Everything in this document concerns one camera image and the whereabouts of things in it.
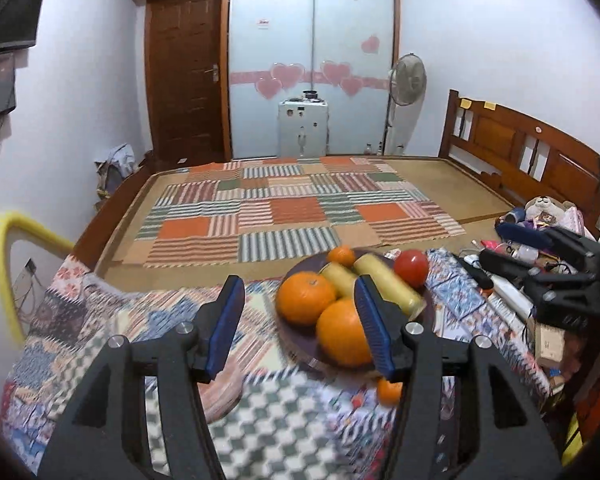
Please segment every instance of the sliding wardrobe door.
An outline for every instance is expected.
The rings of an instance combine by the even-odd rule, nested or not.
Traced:
[[[314,0],[230,0],[235,158],[278,154],[278,103],[311,88]]]
[[[329,103],[329,153],[378,150],[393,46],[394,0],[315,0],[314,88]]]

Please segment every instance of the plate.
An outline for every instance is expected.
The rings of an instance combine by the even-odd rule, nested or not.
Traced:
[[[382,254],[369,250],[354,250],[356,257],[363,254],[374,253],[383,260],[389,267],[394,268],[394,261],[385,258]],[[308,270],[319,272],[327,264],[327,253],[314,254],[296,264],[285,276],[283,282],[296,272]],[[435,309],[431,294],[426,288],[419,289],[418,292],[427,301],[427,306],[416,319],[425,330],[432,330],[435,321]],[[295,358],[298,362],[308,365],[314,370],[325,374],[348,372],[356,375],[378,376],[375,367],[372,364],[358,368],[343,368],[330,359],[320,348],[318,339],[315,336],[315,327],[299,327],[292,325],[278,314],[275,315],[276,325],[278,327],[278,336],[282,348]]]

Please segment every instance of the wooden door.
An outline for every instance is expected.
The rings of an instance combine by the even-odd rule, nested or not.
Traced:
[[[158,168],[223,161],[220,0],[147,0],[147,13],[147,101]]]

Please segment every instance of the heart decal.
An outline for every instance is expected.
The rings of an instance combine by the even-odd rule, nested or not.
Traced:
[[[304,66],[299,63],[293,63],[292,65],[275,63],[269,73],[273,79],[278,79],[282,83],[282,88],[288,90],[300,82],[304,75]]]
[[[344,77],[340,82],[340,88],[342,88],[344,93],[349,97],[353,97],[360,92],[360,89],[362,88],[362,79],[359,77]]]
[[[256,81],[256,90],[265,99],[271,99],[282,90],[282,81],[279,79],[268,79],[261,77]]]
[[[322,63],[322,73],[329,83],[338,86],[344,77],[351,75],[351,65],[349,63],[324,61]]]
[[[380,39],[375,34],[369,36],[360,44],[360,48],[365,54],[377,54],[380,48]]]

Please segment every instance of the metal bolt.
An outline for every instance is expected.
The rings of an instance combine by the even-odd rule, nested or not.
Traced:
[[[107,344],[111,348],[120,348],[124,343],[125,343],[125,338],[124,338],[124,336],[121,336],[121,335],[113,335],[107,341]]]
[[[188,334],[193,330],[193,323],[189,321],[182,321],[176,325],[176,332],[178,334]]]
[[[485,335],[479,335],[477,338],[475,338],[474,341],[475,344],[478,345],[480,348],[489,348],[493,344],[491,342],[491,339],[489,339]]]
[[[424,327],[420,323],[416,323],[415,321],[407,323],[404,329],[411,335],[419,335],[424,332]]]

